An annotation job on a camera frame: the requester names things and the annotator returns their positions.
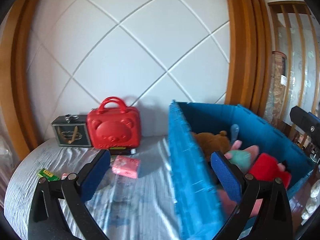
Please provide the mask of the green medicine box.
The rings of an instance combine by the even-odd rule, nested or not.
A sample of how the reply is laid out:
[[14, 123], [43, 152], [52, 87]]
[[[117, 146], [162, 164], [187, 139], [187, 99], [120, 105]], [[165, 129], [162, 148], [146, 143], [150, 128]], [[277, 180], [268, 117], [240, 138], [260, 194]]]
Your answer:
[[55, 174], [53, 174], [52, 172], [48, 171], [45, 168], [42, 168], [41, 170], [39, 170], [39, 172], [37, 173], [37, 175], [40, 178], [46, 178], [48, 181], [59, 181], [61, 180], [60, 177], [56, 176]]

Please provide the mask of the red-dressed pig plush toy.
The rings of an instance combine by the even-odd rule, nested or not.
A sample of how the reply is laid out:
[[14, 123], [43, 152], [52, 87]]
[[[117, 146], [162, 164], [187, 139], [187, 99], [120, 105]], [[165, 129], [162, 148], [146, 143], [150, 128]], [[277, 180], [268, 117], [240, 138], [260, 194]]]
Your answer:
[[[283, 163], [279, 163], [276, 158], [267, 153], [260, 154], [246, 173], [252, 174], [255, 179], [261, 181], [273, 181], [276, 178], [280, 178], [286, 190], [292, 178], [291, 173], [287, 171], [286, 166]], [[225, 213], [231, 215], [237, 205], [236, 202], [228, 197], [228, 194], [224, 189], [218, 189], [217, 192]], [[254, 217], [258, 214], [261, 204], [262, 199], [255, 201], [250, 217]]]

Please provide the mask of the green-dressed pig plush toy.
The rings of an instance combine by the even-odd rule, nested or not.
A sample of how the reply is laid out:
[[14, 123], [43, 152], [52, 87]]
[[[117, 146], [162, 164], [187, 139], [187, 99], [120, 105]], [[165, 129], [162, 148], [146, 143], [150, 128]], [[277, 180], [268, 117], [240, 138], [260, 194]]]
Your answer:
[[241, 140], [236, 140], [231, 146], [231, 150], [224, 154], [225, 158], [231, 164], [236, 165], [242, 173], [246, 173], [255, 162], [259, 147], [257, 145], [249, 146], [244, 150], [240, 150]]

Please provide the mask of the pink tissue pack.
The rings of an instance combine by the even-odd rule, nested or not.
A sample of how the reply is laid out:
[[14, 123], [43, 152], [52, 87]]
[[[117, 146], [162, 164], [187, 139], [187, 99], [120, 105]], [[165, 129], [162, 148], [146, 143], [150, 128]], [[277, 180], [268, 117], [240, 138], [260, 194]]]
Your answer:
[[118, 155], [113, 162], [112, 172], [132, 179], [138, 178], [140, 160]]

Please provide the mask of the brown bear plush toy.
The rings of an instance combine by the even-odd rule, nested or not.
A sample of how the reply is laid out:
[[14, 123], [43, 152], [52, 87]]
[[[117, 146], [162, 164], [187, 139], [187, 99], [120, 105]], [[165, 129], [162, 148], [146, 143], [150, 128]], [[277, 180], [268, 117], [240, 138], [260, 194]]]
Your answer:
[[231, 149], [226, 131], [220, 131], [219, 134], [209, 132], [196, 134], [192, 132], [192, 135], [204, 153], [206, 161], [210, 161], [213, 152], [220, 151], [225, 154]]

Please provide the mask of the rolled patterned carpet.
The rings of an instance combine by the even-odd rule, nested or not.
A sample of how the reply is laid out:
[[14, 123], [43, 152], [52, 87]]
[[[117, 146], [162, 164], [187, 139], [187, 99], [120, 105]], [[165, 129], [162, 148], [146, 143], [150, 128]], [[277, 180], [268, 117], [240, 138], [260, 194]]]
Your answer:
[[287, 85], [287, 57], [280, 51], [272, 51], [272, 73], [268, 98], [263, 118], [273, 127], [277, 127], [283, 108]]

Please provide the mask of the dark brown medicine bottle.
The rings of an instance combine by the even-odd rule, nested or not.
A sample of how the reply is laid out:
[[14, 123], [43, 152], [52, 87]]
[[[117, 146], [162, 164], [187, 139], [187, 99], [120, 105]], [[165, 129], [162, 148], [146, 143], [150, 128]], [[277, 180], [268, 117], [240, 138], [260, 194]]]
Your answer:
[[132, 155], [136, 154], [135, 148], [113, 147], [108, 149], [110, 155]]

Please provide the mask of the blue plastic crate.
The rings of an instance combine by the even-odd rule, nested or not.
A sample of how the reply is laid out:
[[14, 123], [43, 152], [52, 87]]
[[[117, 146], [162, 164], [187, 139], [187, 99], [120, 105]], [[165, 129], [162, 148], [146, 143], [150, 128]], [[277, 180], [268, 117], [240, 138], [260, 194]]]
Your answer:
[[[197, 135], [240, 127], [244, 147], [259, 157], [243, 169], [213, 147], [205, 154]], [[182, 239], [297, 239], [290, 199], [314, 164], [289, 138], [241, 105], [173, 101], [169, 150], [175, 212]]]

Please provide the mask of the black gift box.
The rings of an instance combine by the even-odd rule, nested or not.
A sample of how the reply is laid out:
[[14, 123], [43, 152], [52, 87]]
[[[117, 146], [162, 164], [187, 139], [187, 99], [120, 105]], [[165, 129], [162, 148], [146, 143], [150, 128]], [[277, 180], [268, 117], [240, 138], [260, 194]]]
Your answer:
[[86, 119], [87, 115], [78, 115], [78, 120], [67, 123], [65, 116], [58, 116], [52, 122], [52, 128], [59, 146], [92, 147]]

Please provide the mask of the striped blue table cloth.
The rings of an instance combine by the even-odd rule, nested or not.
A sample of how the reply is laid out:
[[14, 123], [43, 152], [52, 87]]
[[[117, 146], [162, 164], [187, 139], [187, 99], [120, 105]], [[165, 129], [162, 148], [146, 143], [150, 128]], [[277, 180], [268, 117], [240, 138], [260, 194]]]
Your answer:
[[[49, 139], [16, 168], [4, 198], [4, 215], [21, 239], [28, 237], [28, 220], [39, 170], [62, 176], [79, 172], [92, 161], [91, 148], [60, 147]], [[140, 160], [139, 177], [107, 171], [86, 207], [110, 239], [179, 239], [167, 137], [146, 137], [133, 155]]]

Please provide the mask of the red bear suitcase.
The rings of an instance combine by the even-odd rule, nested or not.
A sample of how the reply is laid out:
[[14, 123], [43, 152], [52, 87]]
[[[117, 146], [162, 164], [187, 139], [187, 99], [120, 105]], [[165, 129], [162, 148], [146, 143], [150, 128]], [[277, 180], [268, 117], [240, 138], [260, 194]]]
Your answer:
[[140, 112], [116, 97], [106, 98], [87, 115], [87, 129], [94, 148], [137, 148], [142, 132]]

